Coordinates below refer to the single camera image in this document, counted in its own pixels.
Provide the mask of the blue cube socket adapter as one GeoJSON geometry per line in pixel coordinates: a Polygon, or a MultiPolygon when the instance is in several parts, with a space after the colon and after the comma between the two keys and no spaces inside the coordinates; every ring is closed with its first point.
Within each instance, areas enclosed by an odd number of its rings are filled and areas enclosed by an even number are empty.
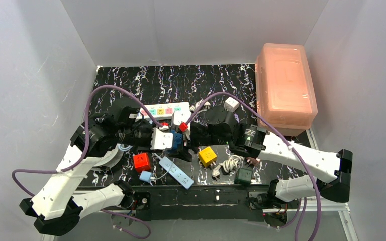
{"type": "Polygon", "coordinates": [[[183,134],[178,133],[176,130],[170,130],[173,134],[172,147],[168,150],[170,154],[179,153],[183,148],[183,134]]]}

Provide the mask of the yellow cube socket adapter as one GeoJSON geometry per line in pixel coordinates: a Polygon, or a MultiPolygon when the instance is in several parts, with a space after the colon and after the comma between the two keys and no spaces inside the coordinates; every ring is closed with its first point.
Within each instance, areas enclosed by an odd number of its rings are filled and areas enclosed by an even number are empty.
{"type": "Polygon", "coordinates": [[[201,164],[207,168],[216,165],[217,154],[210,146],[207,146],[198,152],[198,158],[201,164]]]}

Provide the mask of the blue power strip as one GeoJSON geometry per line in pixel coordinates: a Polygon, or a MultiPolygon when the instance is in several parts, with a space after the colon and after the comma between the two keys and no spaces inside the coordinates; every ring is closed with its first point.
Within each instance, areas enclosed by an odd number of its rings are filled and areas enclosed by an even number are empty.
{"type": "Polygon", "coordinates": [[[174,162],[168,157],[163,157],[159,161],[159,165],[186,190],[189,190],[192,187],[194,183],[193,179],[176,164],[174,164],[174,162]]]}

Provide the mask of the red cube socket adapter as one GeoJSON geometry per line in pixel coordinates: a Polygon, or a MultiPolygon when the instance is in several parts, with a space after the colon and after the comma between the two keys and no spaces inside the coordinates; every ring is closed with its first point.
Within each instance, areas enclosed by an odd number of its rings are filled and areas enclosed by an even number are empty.
{"type": "Polygon", "coordinates": [[[139,153],[133,155],[133,164],[134,169],[141,173],[142,171],[151,170],[151,163],[149,159],[149,155],[147,153],[139,153]]]}

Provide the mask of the white cube socket adapter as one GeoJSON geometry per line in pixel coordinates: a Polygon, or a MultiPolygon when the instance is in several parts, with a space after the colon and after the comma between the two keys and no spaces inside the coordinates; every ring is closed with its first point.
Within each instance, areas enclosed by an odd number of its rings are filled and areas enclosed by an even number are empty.
{"type": "Polygon", "coordinates": [[[224,102],[224,109],[234,113],[239,107],[240,103],[232,97],[228,97],[224,102]]]}

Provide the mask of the white power strip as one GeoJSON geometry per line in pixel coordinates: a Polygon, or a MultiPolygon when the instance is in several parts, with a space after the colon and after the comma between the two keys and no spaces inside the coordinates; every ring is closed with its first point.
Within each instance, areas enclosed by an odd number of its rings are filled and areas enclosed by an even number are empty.
{"type": "Polygon", "coordinates": [[[175,102],[165,104],[146,105],[146,109],[157,120],[171,119],[176,111],[190,112],[190,104],[188,102],[175,102]]]}

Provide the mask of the light blue charger plug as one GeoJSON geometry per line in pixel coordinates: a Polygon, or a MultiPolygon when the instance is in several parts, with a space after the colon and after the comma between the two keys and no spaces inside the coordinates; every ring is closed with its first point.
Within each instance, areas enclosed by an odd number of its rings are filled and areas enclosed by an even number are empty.
{"type": "Polygon", "coordinates": [[[153,178],[153,173],[149,171],[142,171],[139,176],[139,180],[147,183],[151,183],[153,178]]]}

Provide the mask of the pink cube socket adapter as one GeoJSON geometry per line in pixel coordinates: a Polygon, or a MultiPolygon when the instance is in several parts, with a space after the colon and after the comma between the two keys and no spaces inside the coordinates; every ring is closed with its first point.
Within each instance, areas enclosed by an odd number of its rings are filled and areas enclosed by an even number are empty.
{"type": "Polygon", "coordinates": [[[259,166],[260,165],[260,163],[261,163],[261,160],[260,159],[256,159],[256,158],[253,158],[253,157],[248,157],[247,159],[246,159],[246,161],[247,161],[247,163],[249,164],[249,165],[253,165],[253,166],[259,166]]]}

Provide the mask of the green cube socket adapter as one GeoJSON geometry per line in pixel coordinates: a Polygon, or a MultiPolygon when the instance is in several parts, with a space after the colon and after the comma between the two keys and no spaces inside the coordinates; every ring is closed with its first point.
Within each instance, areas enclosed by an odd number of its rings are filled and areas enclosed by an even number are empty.
{"type": "Polygon", "coordinates": [[[252,169],[239,168],[236,171],[234,184],[249,186],[251,184],[252,177],[253,177],[253,170],[252,169]]]}

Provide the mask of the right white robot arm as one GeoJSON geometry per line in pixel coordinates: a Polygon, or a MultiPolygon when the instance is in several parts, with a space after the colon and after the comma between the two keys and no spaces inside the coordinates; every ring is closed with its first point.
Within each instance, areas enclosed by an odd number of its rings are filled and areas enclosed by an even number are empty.
{"type": "Polygon", "coordinates": [[[176,111],[172,115],[172,124],[189,135],[189,149],[228,145],[235,155],[281,163],[306,173],[289,180],[272,180],[265,201],[288,203],[311,196],[338,203],[349,201],[353,159],[350,150],[324,152],[285,141],[263,127],[238,122],[232,112],[221,106],[206,112],[205,125],[188,123],[190,116],[189,111],[176,111]]]}

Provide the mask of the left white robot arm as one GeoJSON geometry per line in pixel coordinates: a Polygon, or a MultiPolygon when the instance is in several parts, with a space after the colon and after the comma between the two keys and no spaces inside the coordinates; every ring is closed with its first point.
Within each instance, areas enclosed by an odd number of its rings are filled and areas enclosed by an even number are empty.
{"type": "Polygon", "coordinates": [[[120,144],[145,147],[150,143],[152,126],[140,111],[142,107],[137,99],[123,98],[108,111],[84,118],[62,161],[49,171],[43,188],[20,202],[20,209],[35,219],[34,227],[40,234],[63,236],[92,213],[112,206],[134,210],[148,201],[124,180],[85,194],[76,193],[91,169],[119,159],[120,144]]]}

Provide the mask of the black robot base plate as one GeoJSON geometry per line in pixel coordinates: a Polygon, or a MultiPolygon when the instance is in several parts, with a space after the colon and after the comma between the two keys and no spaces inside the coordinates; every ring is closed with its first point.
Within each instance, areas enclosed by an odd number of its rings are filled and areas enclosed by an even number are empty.
{"type": "Polygon", "coordinates": [[[253,193],[266,193],[265,184],[134,186],[139,198],[135,216],[143,221],[153,220],[217,220],[243,219],[263,221],[263,211],[253,209],[247,198],[253,193]]]}

